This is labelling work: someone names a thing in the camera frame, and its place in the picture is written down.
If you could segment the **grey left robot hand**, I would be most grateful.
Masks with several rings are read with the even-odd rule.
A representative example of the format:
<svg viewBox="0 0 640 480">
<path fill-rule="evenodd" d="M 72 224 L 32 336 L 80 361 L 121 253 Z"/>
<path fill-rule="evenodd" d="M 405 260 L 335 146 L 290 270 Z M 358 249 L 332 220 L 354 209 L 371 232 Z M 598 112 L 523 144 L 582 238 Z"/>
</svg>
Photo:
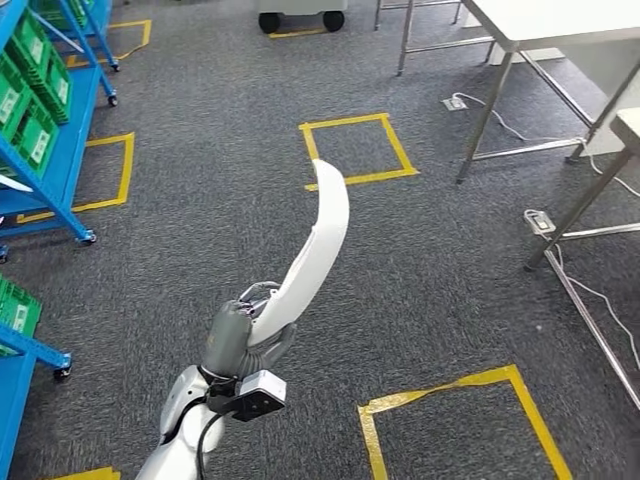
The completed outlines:
<svg viewBox="0 0 640 480">
<path fill-rule="evenodd" d="M 283 357 L 294 342 L 297 325 L 290 323 L 269 338 L 264 352 L 252 350 L 248 341 L 253 325 L 269 302 L 272 290 L 279 285 L 272 281 L 254 283 L 239 298 L 224 303 L 214 317 L 198 370 L 209 384 L 217 380 L 243 380 L 249 375 L 269 370 Z"/>
</svg>

